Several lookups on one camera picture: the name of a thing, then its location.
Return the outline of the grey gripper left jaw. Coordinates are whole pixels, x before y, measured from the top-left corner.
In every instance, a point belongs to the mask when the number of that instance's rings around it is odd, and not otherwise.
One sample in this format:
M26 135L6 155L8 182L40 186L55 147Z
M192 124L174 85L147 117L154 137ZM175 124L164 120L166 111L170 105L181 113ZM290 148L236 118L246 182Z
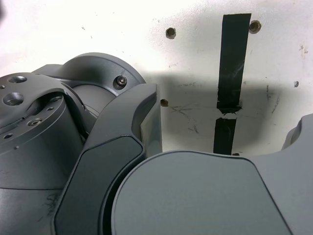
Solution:
M100 113L54 214L56 235L109 235L112 205L127 174L162 152L155 84L140 84Z

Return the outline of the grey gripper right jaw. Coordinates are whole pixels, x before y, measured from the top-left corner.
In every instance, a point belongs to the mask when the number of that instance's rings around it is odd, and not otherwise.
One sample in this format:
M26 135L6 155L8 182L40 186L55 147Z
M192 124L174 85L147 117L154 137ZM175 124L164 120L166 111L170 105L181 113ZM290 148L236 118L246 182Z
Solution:
M310 235L313 117L290 145L248 158L172 151L136 166L112 206L114 235Z

